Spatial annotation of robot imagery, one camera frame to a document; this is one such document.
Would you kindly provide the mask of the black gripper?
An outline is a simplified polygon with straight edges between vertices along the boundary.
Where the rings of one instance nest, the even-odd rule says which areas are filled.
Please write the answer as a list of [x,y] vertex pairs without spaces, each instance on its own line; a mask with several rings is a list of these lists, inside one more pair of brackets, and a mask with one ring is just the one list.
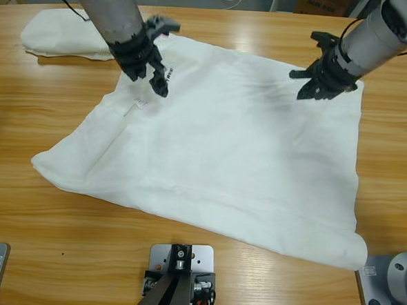
[[154,72],[153,78],[149,80],[150,85],[156,95],[167,97],[168,84],[165,68],[161,63],[159,51],[155,48],[154,42],[147,32],[143,27],[138,34],[132,35],[130,40],[109,42],[108,47],[120,68],[132,82],[144,79],[146,77],[146,66],[152,66]]
[[338,61],[339,57],[334,47],[325,52],[320,61],[318,81],[313,79],[317,74],[317,64],[312,63],[305,70],[291,70],[289,72],[291,79],[310,79],[297,93],[297,99],[325,100],[358,89],[359,77],[351,75]]

